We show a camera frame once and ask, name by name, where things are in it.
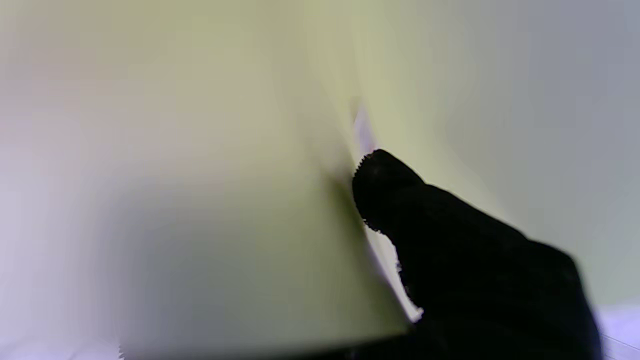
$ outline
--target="gloved hand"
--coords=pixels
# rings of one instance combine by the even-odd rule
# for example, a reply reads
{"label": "gloved hand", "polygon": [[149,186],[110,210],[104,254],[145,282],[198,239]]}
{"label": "gloved hand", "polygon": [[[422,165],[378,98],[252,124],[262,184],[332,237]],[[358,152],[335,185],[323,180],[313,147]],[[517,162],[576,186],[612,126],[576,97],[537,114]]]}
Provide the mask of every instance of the gloved hand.
{"label": "gloved hand", "polygon": [[402,338],[351,359],[602,359],[575,263],[564,252],[428,185],[384,150],[353,178],[360,215],[395,245],[424,309]]}

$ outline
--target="black glove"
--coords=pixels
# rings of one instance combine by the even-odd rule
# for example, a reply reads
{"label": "black glove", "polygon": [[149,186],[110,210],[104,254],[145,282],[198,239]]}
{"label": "black glove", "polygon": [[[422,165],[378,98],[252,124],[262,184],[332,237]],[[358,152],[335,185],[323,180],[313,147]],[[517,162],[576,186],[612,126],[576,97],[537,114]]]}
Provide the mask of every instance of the black glove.
{"label": "black glove", "polygon": [[351,359],[602,359],[570,256],[527,239],[376,150],[353,178],[360,215],[395,245],[414,331]]}

